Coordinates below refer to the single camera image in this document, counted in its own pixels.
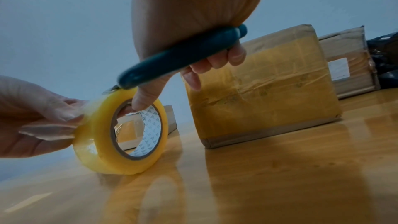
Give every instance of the packing tape roll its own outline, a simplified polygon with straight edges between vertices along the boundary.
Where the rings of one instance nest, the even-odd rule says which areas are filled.
[[[161,156],[167,142],[166,111],[159,100],[139,114],[144,122],[142,141],[129,154],[116,139],[118,113],[131,102],[137,89],[118,90],[84,108],[83,124],[75,131],[73,149],[83,165],[99,173],[132,175],[144,172]]]

